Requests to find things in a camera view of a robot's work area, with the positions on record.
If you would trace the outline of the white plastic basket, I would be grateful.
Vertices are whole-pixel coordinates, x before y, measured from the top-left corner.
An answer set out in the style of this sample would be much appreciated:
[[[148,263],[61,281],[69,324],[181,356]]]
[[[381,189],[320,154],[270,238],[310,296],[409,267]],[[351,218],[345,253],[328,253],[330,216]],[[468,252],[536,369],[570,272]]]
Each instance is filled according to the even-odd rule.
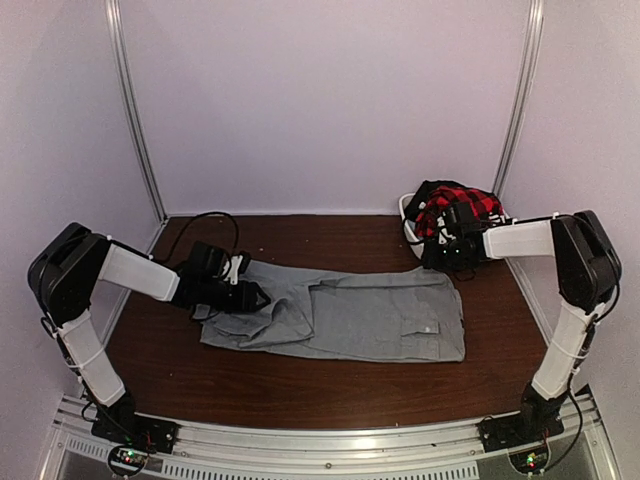
[[[425,242],[422,237],[418,236],[415,233],[416,223],[413,220],[409,219],[409,216],[407,213],[408,206],[410,202],[413,200],[414,195],[415,195],[414,192],[409,192],[401,195],[398,200],[398,208],[399,208],[400,218],[401,218],[401,229],[406,238],[406,241],[409,244],[410,249],[413,252],[414,256],[418,260],[422,261],[424,249],[425,249]],[[490,227],[507,225],[507,224],[510,224],[511,221],[512,221],[512,218],[509,217],[506,213],[503,213],[502,215],[495,214],[495,215],[489,216]]]

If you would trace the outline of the grey long sleeve shirt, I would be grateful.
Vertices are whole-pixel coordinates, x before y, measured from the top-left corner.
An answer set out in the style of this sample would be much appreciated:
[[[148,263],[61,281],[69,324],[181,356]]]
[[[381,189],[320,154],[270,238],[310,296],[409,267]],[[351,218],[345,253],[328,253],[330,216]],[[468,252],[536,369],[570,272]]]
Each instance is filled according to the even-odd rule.
[[[253,262],[245,273],[270,297],[255,313],[205,305],[202,343],[236,351],[376,363],[465,358],[462,302],[449,277],[422,267],[355,274]]]

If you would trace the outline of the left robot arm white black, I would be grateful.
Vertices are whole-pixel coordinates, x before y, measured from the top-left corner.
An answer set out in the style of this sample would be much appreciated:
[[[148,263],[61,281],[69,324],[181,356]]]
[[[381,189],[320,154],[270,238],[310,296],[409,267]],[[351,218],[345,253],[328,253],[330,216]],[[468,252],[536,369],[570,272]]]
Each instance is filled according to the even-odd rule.
[[[98,422],[121,443],[133,444],[143,436],[144,424],[96,329],[97,296],[111,288],[190,312],[206,307],[213,313],[253,314],[271,299],[257,282],[244,279],[250,263],[246,252],[197,242],[184,260],[171,265],[71,222],[32,261],[27,282],[43,327],[97,407]]]

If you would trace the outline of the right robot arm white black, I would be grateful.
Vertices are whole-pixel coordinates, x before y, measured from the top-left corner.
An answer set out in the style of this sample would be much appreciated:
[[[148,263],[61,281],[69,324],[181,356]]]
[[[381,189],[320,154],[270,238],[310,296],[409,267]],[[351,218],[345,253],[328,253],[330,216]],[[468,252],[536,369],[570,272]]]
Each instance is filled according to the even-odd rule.
[[[529,220],[479,218],[469,203],[455,203],[425,227],[420,242],[424,266],[448,272],[472,270],[494,260],[553,262],[558,319],[512,423],[519,440],[535,440],[568,397],[598,324],[619,298],[621,262],[598,216],[584,210]]]

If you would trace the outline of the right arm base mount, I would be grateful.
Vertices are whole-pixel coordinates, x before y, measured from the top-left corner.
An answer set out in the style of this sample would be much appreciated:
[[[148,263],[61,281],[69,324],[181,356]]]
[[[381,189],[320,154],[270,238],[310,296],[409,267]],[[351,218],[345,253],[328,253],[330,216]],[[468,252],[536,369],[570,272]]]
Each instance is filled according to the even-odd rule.
[[[544,420],[541,425],[527,426],[520,413],[503,417],[488,416],[476,424],[486,453],[540,443],[564,432],[559,417]]]

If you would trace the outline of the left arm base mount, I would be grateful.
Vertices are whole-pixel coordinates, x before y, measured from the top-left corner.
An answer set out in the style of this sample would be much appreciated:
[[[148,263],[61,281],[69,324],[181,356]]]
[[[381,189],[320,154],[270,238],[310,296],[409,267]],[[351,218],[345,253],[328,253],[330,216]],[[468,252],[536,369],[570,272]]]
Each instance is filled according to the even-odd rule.
[[[137,414],[131,405],[99,406],[93,436],[149,453],[171,454],[178,424]]]

